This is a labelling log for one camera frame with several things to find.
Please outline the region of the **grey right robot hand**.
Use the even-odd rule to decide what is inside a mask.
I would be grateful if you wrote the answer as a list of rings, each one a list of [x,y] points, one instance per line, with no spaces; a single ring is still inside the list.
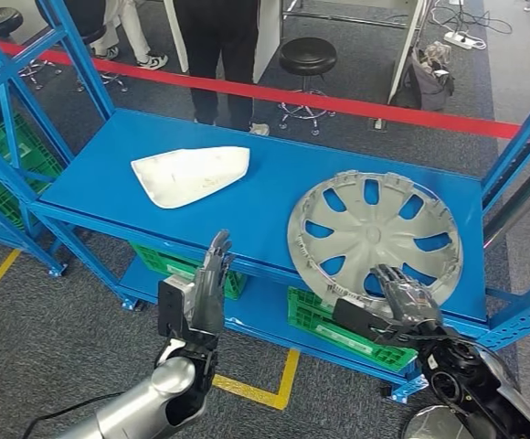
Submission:
[[[405,327],[431,323],[443,324],[439,305],[426,285],[407,275],[398,267],[377,264],[371,269],[381,287],[395,320]]]

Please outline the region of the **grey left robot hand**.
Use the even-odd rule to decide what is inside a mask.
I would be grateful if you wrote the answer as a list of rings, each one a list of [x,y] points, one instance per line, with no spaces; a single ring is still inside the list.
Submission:
[[[218,336],[224,326],[224,284],[234,256],[227,230],[220,230],[205,255],[195,278],[196,297],[192,327]]]

